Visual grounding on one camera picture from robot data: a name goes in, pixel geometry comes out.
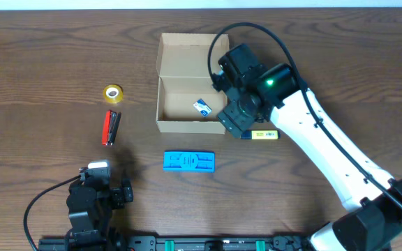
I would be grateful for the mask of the small blue white box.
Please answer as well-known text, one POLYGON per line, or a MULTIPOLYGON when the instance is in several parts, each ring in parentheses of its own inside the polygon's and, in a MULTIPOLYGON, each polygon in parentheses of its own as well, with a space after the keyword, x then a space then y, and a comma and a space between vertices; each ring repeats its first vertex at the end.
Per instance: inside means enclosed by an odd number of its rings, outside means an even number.
POLYGON ((199 99, 193 103, 193 107, 203 116, 207 117, 212 113, 212 109, 208 104, 203 100, 199 99))

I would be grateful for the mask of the yellow blue highlighter marker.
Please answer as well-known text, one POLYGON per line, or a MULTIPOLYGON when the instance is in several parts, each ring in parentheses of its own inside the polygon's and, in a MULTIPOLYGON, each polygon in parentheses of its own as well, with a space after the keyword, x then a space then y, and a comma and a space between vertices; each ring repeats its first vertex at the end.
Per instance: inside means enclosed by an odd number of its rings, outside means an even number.
POLYGON ((240 136, 241 139, 250 140, 276 140, 280 138, 277 130, 246 130, 240 136))

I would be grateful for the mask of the blue whiteboard duster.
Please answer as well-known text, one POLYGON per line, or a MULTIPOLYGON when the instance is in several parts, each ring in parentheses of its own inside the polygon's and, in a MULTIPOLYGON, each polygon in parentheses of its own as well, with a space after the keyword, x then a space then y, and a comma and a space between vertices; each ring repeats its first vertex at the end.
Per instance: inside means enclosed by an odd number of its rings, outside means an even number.
POLYGON ((215 171, 215 153, 208 151, 166 151, 163 154, 164 172, 215 171))

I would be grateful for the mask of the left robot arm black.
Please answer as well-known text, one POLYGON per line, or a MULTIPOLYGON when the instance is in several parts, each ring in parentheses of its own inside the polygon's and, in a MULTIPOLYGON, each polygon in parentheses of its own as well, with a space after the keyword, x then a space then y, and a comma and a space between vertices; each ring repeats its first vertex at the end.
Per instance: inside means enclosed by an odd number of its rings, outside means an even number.
POLYGON ((112 212, 133 201, 130 179, 111 188, 109 176, 85 174, 71 184, 69 193, 71 230, 65 235, 65 250, 130 250, 124 236, 110 226, 112 212))

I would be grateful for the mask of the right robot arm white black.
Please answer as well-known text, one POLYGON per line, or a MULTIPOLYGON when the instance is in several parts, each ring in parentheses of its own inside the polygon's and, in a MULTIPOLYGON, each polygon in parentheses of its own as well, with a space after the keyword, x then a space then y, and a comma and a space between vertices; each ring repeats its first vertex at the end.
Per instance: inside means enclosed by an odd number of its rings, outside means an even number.
POLYGON ((381 169, 325 113, 286 63, 268 68, 241 44, 218 60, 213 87, 229 104, 218 120, 241 137, 255 122, 268 121, 290 137, 323 173, 347 215, 312 234, 314 250, 389 250, 402 233, 402 179, 381 169))

